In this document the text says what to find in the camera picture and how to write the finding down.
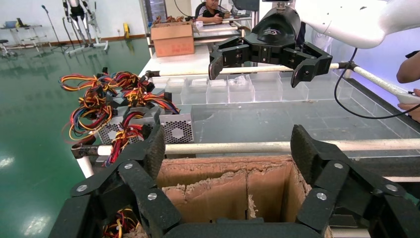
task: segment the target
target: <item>robot leg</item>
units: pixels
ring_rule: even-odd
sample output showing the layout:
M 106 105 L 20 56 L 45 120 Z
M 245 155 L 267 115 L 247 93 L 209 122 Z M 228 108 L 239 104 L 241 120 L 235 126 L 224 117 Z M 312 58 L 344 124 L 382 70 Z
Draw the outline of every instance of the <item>robot leg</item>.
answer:
M 85 27 L 85 31 L 86 31 L 86 36 L 88 37 L 88 43 L 90 45 L 90 47 L 93 47 L 93 43 L 91 43 L 91 33 L 89 32 L 89 25 L 88 25 L 88 15 L 85 14 L 83 16 L 80 16 L 80 18 L 83 21 L 83 27 Z
M 80 38 L 82 38 L 83 44 L 85 44 L 85 47 L 88 46 L 88 44 L 86 43 L 86 39 L 85 36 L 82 33 L 82 30 L 80 29 L 80 25 L 79 25 L 79 21 L 77 19 L 77 16 L 72 16 L 71 17 L 71 23 L 73 24 L 73 26 L 76 28 L 77 32 L 80 35 Z

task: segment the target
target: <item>cardboard box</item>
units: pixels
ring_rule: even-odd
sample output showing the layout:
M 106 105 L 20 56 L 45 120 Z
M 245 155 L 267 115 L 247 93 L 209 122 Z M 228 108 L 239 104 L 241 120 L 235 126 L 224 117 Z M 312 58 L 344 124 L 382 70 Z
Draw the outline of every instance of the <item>cardboard box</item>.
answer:
M 151 28 L 151 40 L 157 57 L 194 54 L 191 22 L 156 24 Z
M 187 223 L 295 222 L 311 189 L 291 156 L 164 160 L 157 183 Z M 332 237 L 330 229 L 325 237 Z

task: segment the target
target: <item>cardboard flap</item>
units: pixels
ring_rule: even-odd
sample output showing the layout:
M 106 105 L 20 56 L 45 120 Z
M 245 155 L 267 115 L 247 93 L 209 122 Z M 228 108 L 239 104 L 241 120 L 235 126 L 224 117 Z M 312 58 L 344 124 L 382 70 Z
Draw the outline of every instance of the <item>cardboard flap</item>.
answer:
M 189 22 L 173 22 L 156 24 L 151 28 L 151 39 L 162 40 L 193 35 L 193 29 Z

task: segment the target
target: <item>metal bolt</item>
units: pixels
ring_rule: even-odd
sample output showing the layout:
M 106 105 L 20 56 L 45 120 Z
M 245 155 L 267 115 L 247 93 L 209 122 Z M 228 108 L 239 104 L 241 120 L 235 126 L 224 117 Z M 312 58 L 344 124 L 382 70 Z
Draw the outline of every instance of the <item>metal bolt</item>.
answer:
M 317 197 L 318 199 L 321 199 L 322 201 L 327 200 L 327 195 L 323 194 L 322 192 L 317 193 L 317 194 L 316 194 L 316 197 Z
M 154 192 L 152 192 L 151 194 L 147 195 L 147 199 L 149 201 L 155 200 L 157 197 L 158 197 L 157 194 L 154 193 Z
M 398 191 L 398 188 L 392 184 L 387 184 L 385 187 L 393 192 Z
M 76 191 L 78 192 L 83 192 L 84 190 L 86 190 L 88 188 L 88 186 L 86 184 L 84 185 L 80 185 L 77 187 Z
M 126 169 L 126 170 L 129 170 L 129 169 L 131 169 L 133 167 L 133 164 L 126 164 L 126 165 L 124 165 L 124 168 Z
M 343 165 L 342 164 L 339 164 L 339 163 L 335 163 L 334 164 L 334 167 L 339 168 L 339 169 L 342 169 L 343 168 Z

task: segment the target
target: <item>glossy floor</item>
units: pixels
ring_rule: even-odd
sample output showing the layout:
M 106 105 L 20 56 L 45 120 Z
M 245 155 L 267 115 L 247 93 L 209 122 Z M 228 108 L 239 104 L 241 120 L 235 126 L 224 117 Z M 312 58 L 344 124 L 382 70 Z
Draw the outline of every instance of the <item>glossy floor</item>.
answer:
M 69 59 L 44 48 L 17 51 L 0 59 L 0 224 L 1 236 L 48 237 L 70 188 L 83 175 L 61 131 L 78 105 L 61 76 L 110 72 L 139 73 L 149 60 L 145 39 L 129 47 L 111 42 L 106 55 L 93 49 Z

